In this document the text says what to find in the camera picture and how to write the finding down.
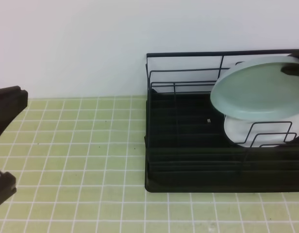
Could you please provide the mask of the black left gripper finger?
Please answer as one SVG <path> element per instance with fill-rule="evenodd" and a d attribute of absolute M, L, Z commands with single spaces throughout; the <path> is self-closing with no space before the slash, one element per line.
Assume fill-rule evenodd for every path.
<path fill-rule="evenodd" d="M 0 89 L 0 136 L 28 106 L 28 92 L 19 86 Z"/>
<path fill-rule="evenodd" d="M 9 172 L 0 171 L 0 205 L 17 191 L 16 177 Z"/>

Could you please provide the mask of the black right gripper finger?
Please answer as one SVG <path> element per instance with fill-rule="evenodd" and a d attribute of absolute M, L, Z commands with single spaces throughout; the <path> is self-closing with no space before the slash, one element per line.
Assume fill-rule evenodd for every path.
<path fill-rule="evenodd" d="M 286 75 L 299 76 L 299 65 L 285 65 L 281 68 L 281 72 Z"/>

